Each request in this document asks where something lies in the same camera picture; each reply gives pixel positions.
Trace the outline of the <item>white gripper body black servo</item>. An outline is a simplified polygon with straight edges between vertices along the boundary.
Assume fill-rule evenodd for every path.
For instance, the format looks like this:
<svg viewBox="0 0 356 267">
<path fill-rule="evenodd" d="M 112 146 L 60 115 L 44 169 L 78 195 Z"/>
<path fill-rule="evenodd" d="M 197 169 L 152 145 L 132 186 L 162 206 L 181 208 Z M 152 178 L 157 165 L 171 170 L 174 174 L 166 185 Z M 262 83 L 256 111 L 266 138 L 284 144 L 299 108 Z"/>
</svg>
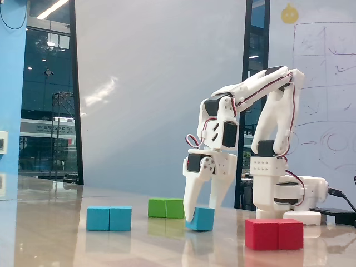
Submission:
<svg viewBox="0 0 356 267">
<path fill-rule="evenodd" d="M 188 153 L 183 163 L 185 177 L 197 177 L 202 181 L 209 181 L 213 177 L 227 181 L 235 179 L 236 155 L 207 149 L 190 149 Z"/>
</svg>

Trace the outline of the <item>white fixed gripper jaw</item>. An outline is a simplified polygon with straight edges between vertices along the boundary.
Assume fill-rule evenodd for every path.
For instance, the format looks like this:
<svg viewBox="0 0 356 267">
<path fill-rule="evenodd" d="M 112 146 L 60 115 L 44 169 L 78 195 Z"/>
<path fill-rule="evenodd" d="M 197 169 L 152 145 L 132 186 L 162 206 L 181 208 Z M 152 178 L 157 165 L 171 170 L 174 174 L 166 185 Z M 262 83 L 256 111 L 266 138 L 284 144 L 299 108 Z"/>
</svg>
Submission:
<svg viewBox="0 0 356 267">
<path fill-rule="evenodd" d="M 185 219 L 187 222 L 192 222 L 194 217 L 195 205 L 200 195 L 201 188 L 207 179 L 199 175 L 187 175 L 186 185 L 183 199 L 183 207 Z"/>
</svg>

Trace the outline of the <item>white moving gripper jaw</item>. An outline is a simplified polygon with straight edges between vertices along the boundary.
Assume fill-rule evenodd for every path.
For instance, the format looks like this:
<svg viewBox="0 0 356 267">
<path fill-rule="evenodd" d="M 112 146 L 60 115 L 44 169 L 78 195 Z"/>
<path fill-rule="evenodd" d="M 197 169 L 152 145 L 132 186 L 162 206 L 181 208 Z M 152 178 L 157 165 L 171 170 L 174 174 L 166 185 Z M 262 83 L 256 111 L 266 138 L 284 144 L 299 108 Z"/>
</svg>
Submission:
<svg viewBox="0 0 356 267">
<path fill-rule="evenodd" d="M 226 193 L 234 181 L 234 175 L 213 175 L 211 179 L 211 194 L 209 208 L 219 209 Z"/>
</svg>

